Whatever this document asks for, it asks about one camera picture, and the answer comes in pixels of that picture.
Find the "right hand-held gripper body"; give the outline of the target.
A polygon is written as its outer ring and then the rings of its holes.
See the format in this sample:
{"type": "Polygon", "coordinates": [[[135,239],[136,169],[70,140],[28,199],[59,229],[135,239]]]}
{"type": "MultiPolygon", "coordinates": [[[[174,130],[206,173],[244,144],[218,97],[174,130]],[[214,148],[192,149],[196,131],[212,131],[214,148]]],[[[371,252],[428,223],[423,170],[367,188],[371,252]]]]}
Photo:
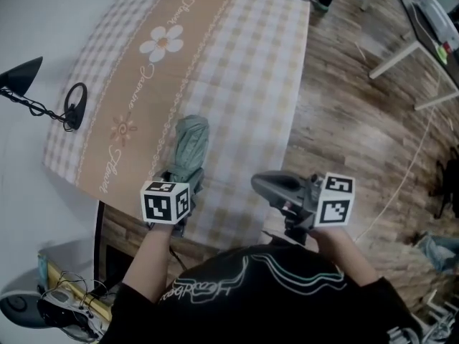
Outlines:
{"type": "Polygon", "coordinates": [[[305,244],[312,229],[348,224],[355,199],[354,177],[316,173],[298,182],[298,188],[284,197],[280,209],[287,237],[305,244]]]}

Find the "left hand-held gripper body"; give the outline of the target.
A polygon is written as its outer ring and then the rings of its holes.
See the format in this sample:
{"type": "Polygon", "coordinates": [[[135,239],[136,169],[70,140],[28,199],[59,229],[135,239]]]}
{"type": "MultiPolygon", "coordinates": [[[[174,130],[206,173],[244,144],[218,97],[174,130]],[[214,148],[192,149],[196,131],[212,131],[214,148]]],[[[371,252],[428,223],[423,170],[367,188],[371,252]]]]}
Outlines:
{"type": "Polygon", "coordinates": [[[173,182],[167,172],[155,175],[141,189],[143,221],[149,226],[173,226],[172,236],[182,238],[191,212],[191,192],[188,183],[173,182]]]}

